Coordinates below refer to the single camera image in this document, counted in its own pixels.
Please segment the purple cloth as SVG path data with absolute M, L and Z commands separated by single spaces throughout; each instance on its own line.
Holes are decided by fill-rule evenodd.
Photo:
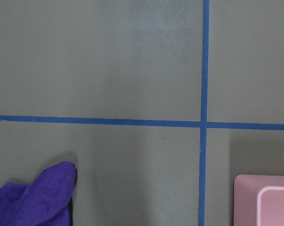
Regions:
M 0 188 L 0 226 L 69 226 L 77 172 L 64 161 L 44 169 L 30 184 Z

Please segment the pink plastic tray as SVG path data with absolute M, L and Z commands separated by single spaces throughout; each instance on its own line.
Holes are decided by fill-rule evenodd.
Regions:
M 233 225 L 284 226 L 284 176 L 236 176 Z

